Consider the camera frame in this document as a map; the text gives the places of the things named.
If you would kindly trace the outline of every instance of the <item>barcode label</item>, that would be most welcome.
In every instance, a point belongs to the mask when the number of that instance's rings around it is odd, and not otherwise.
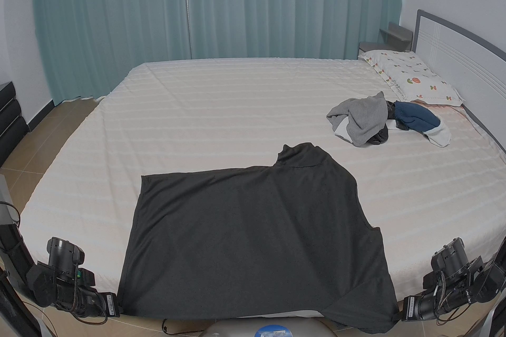
[[[109,315],[114,316],[114,305],[112,303],[111,295],[107,295],[107,306],[109,306]]]
[[[414,309],[414,296],[410,296],[408,317],[413,317],[413,309]]]

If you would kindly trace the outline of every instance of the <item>blue round sticker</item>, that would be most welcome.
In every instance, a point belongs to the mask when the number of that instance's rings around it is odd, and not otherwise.
[[[269,324],[258,330],[255,337],[294,337],[290,330],[276,324]]]

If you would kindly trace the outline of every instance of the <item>black t-shirt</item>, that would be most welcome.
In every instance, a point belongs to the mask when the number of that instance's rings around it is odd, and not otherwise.
[[[398,310],[355,178],[310,143],[271,167],[143,176],[118,298],[134,316],[316,310],[369,333]]]

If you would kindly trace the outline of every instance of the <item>floral pillow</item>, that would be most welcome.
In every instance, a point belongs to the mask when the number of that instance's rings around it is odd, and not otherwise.
[[[461,106],[464,101],[457,90],[435,74],[411,51],[370,50],[364,59],[403,101]]]

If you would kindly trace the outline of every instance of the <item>brown floor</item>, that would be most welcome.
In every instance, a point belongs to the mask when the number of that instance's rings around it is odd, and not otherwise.
[[[98,102],[95,100],[76,100],[60,104],[42,120],[33,132],[23,138],[0,168],[0,174],[6,178],[13,203],[20,211],[30,199],[37,183],[68,137],[97,105]],[[389,337],[437,337],[441,334],[447,337],[456,337],[464,334],[491,306],[491,303],[474,304],[465,315],[445,326],[436,326],[435,321],[398,323],[389,333],[383,335]],[[41,317],[39,311],[30,309],[36,317]],[[103,326],[88,326],[79,323],[70,314],[51,307],[45,308],[44,314],[53,322],[59,337],[152,337],[164,335],[160,330],[161,321],[156,319],[121,316],[117,320],[111,319]],[[44,317],[44,321],[49,325],[46,317]],[[336,331],[336,327],[332,325],[330,327],[336,335],[341,337],[370,335],[356,329]],[[198,336],[199,334],[179,335]],[[2,337],[15,336],[1,318],[0,335]]]

